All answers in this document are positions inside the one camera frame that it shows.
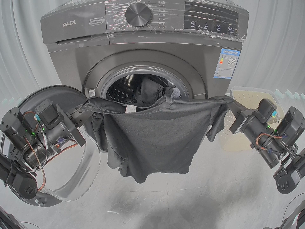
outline floor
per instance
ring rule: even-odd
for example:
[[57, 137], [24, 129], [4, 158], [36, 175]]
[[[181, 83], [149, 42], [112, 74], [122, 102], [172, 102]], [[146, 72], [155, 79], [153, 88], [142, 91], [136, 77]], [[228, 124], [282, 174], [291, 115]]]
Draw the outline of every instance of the floor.
[[[304, 139], [305, 134], [298, 142], [301, 149]], [[80, 199], [39, 208], [21, 202], [1, 185], [0, 205], [41, 229], [274, 228], [305, 185], [303, 179], [295, 191], [282, 195], [272, 178], [274, 171], [256, 151], [224, 151], [218, 136], [212, 143], [204, 139], [185, 175], [156, 173], [137, 184], [110, 169], [107, 155], [101, 154], [97, 178]], [[304, 199], [305, 195], [294, 200], [287, 212]]]

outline control knob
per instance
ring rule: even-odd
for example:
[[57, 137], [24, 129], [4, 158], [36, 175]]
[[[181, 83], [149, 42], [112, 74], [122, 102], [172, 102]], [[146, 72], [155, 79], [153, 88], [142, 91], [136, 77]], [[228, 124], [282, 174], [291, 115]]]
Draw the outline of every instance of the control knob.
[[151, 11], [144, 3], [133, 3], [125, 12], [127, 22], [133, 26], [139, 27], [146, 25], [150, 21]]

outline white backdrop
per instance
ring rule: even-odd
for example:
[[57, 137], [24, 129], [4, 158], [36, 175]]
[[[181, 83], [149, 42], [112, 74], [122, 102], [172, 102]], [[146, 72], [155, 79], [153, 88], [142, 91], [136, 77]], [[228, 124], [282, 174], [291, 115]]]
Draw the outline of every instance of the white backdrop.
[[[0, 115], [34, 90], [60, 84], [40, 18], [69, 0], [0, 0]], [[230, 87], [305, 92], [304, 0], [232, 0], [249, 11]]]

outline laundry basket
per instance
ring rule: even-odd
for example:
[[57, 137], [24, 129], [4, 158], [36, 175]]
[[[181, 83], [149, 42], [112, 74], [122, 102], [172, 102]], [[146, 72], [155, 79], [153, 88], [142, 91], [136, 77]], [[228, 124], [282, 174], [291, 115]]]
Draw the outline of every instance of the laundry basket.
[[[276, 106], [278, 118], [284, 117], [284, 111], [275, 94], [269, 90], [252, 87], [233, 87], [230, 96], [249, 109], [256, 109], [263, 98], [269, 98]], [[224, 119], [224, 129], [219, 133], [220, 143], [225, 151], [242, 151], [251, 149], [251, 142], [242, 133], [232, 134], [230, 127], [235, 121], [231, 111], [228, 111]], [[272, 117], [268, 124], [275, 129], [278, 125], [277, 118]]]

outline wire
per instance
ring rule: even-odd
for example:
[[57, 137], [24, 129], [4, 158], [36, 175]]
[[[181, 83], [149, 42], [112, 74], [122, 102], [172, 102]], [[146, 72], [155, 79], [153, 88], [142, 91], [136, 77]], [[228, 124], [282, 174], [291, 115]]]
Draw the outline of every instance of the wire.
[[273, 137], [275, 139], [281, 139], [281, 138], [284, 138], [285, 136], [278, 136], [278, 135], [272, 135], [272, 134], [269, 134], [269, 133], [261, 133], [257, 136], [256, 138], [256, 145], [260, 147], [260, 149], [262, 150], [265, 150], [265, 151], [269, 151], [269, 148], [265, 148], [265, 147], [261, 147], [259, 144], [258, 144], [258, 139], [263, 136], [263, 135], [266, 135], [266, 136], [270, 136], [270, 137]]
[[33, 223], [30, 223], [30, 222], [21, 221], [21, 223], [28, 223], [28, 224], [31, 224], [31, 225], [33, 225], [33, 226], [36, 226], [36, 227], [38, 227], [38, 228], [40, 229], [40, 227], [39, 227], [39, 226], [37, 226], [37, 225], [35, 225], [35, 224], [33, 224]]
[[75, 143], [74, 143], [73, 145], [70, 145], [70, 146], [64, 148], [59, 154], [56, 154], [55, 156], [53, 156], [52, 158], [50, 158], [50, 159], [47, 161], [47, 164], [48, 164], [52, 159], [54, 159], [54, 158], [56, 158], [58, 155], [60, 155], [63, 151], [66, 151], [66, 150], [68, 150], [68, 149], [70, 149], [70, 148], [75, 147], [75, 146], [78, 145], [78, 143], [77, 143], [75, 140], [73, 140], [73, 139], [69, 139], [69, 141], [72, 141], [72, 142], [75, 142]]
[[[38, 162], [38, 163], [40, 164], [40, 166], [41, 166], [39, 169], [36, 169], [36, 170], [25, 170], [25, 169], [23, 169], [25, 172], [35, 173], [35, 172], [37, 172], [37, 171], [42, 170], [42, 169], [44, 168], [44, 166], [46, 166], [46, 164], [47, 164], [47, 160], [48, 160], [48, 149], [47, 149], [46, 136], [45, 136], [44, 132], [42, 131], [42, 128], [41, 128], [40, 131], [43, 133], [44, 143], [45, 143], [45, 145], [46, 145], [46, 147], [45, 147], [45, 149], [46, 149], [46, 155], [45, 155], [44, 164], [41, 166], [41, 164]], [[34, 152], [34, 149], [33, 149], [33, 147], [31, 146], [31, 144], [29, 143], [29, 141], [28, 141], [27, 139], [25, 139], [25, 140], [27, 141], [28, 145], [32, 148], [32, 151]]]
[[[26, 114], [29, 114], [29, 113], [33, 113], [34, 115], [36, 114], [34, 111], [28, 110], [28, 111], [25, 111], [25, 112], [22, 114], [22, 116], [25, 116]], [[37, 128], [38, 128], [38, 124], [36, 124], [36, 127], [35, 127], [34, 132], [37, 130]]]
[[28, 145], [30, 146], [31, 150], [33, 151], [33, 153], [34, 153], [34, 155], [35, 155], [35, 157], [36, 157], [36, 159], [37, 159], [39, 165], [41, 166], [40, 169], [41, 169], [41, 171], [42, 171], [43, 183], [42, 183], [41, 187], [37, 189], [37, 192], [40, 192], [40, 191], [44, 188], [44, 186], [45, 186], [45, 173], [44, 173], [43, 167], [42, 167], [42, 165], [41, 165], [41, 163], [40, 163], [40, 161], [39, 161], [39, 159], [38, 159], [38, 157], [37, 157], [37, 155], [36, 155], [36, 153], [35, 153], [35, 151], [34, 151], [32, 145], [30, 144], [30, 142], [27, 140], [26, 137], [25, 137], [24, 139], [27, 141], [27, 143], [28, 143]]
[[[302, 194], [305, 194], [305, 192], [304, 192], [304, 193], [301, 193], [301, 194], [299, 194], [299, 195], [297, 195], [293, 200], [295, 200], [298, 196], [300, 196], [300, 195], [302, 195]], [[286, 207], [286, 209], [285, 209], [285, 212], [284, 212], [284, 215], [283, 215], [283, 219], [282, 219], [282, 224], [283, 224], [284, 216], [285, 216], [286, 210], [288, 209], [289, 204], [287, 205], [287, 207]]]

